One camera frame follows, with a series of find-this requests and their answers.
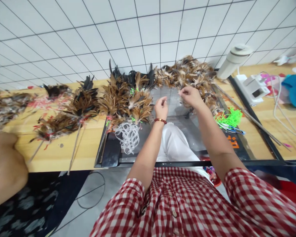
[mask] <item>white pants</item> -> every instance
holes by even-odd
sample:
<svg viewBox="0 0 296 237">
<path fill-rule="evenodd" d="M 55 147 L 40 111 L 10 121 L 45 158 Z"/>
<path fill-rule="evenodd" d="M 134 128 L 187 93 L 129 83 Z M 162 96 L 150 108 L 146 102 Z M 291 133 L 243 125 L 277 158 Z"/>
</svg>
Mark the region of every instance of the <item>white pants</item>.
<svg viewBox="0 0 296 237">
<path fill-rule="evenodd" d="M 168 123 L 163 127 L 157 162 L 171 161 L 200 161 L 200 159 L 190 149 L 183 132 L 173 123 Z M 202 166 L 184 168 L 190 169 L 210 181 L 209 175 Z"/>
</svg>

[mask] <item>bracelet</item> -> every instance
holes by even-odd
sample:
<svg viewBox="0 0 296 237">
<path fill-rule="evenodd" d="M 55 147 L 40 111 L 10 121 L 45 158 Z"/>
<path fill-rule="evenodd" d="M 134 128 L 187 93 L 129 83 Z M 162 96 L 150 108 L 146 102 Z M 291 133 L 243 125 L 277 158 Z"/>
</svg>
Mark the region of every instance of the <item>bracelet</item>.
<svg viewBox="0 0 296 237">
<path fill-rule="evenodd" d="M 155 122 L 156 122 L 156 121 L 161 121 L 161 122 L 164 122 L 164 124 L 167 124 L 167 121 L 166 121 L 166 120 L 163 120 L 163 119 L 160 119 L 160 118 L 156 118 L 156 119 L 155 119 Z"/>
</svg>

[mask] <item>red gingham dress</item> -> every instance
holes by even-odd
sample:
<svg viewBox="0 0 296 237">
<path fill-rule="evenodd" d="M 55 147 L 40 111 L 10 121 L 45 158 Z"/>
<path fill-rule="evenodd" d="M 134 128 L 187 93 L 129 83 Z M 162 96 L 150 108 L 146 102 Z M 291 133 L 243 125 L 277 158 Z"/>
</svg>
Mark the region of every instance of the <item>red gingham dress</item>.
<svg viewBox="0 0 296 237">
<path fill-rule="evenodd" d="M 155 168 L 146 195 L 124 182 L 90 236 L 296 236 L 296 205 L 271 185 L 236 168 L 225 187 L 231 203 L 193 171 Z"/>
</svg>

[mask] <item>green zip tie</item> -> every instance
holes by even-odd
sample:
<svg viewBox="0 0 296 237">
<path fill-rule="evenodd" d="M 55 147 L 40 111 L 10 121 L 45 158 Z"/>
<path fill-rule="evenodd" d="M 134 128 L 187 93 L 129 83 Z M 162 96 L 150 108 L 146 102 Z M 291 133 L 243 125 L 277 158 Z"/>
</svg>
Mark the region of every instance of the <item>green zip tie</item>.
<svg viewBox="0 0 296 237">
<path fill-rule="evenodd" d="M 224 123 L 229 126 L 237 127 L 240 124 L 242 112 L 241 110 L 235 110 L 234 107 L 229 108 L 230 114 L 225 114 L 215 117 L 217 123 Z"/>
</svg>

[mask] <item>white bottle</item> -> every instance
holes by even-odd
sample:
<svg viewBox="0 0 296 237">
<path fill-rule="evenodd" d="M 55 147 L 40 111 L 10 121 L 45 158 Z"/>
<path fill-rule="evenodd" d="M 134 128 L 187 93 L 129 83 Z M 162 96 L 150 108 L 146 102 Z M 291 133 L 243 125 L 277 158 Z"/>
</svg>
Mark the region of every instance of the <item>white bottle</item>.
<svg viewBox="0 0 296 237">
<path fill-rule="evenodd" d="M 252 52 L 252 48 L 245 44 L 238 44 L 232 47 L 226 57 L 226 60 L 220 67 L 217 77 L 223 80 L 227 79 L 238 66 L 248 59 Z"/>
</svg>

